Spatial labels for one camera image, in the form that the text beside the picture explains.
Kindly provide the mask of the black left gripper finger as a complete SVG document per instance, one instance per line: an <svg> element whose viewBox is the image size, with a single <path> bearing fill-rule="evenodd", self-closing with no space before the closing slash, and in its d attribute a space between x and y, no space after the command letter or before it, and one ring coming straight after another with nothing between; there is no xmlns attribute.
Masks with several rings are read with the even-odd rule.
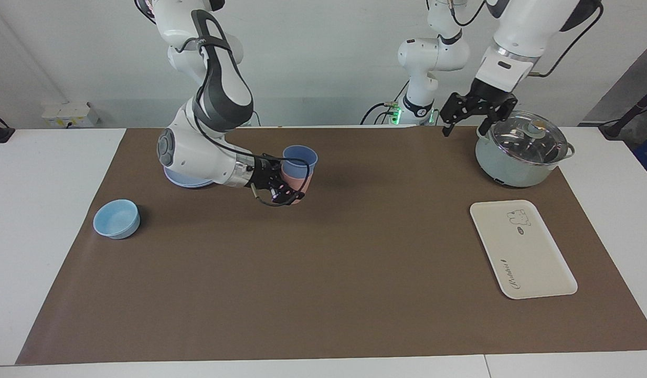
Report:
<svg viewBox="0 0 647 378"><path fill-rule="evenodd" d="M479 96L452 93L441 109L441 118L444 122L443 136L450 136L458 122L476 115L478 104Z"/></svg>
<svg viewBox="0 0 647 378"><path fill-rule="evenodd" d="M507 99L503 101L503 103L493 103L488 101L486 104L488 114L480 125L481 136L485 136L494 124L507 120L517 103L517 99Z"/></svg>

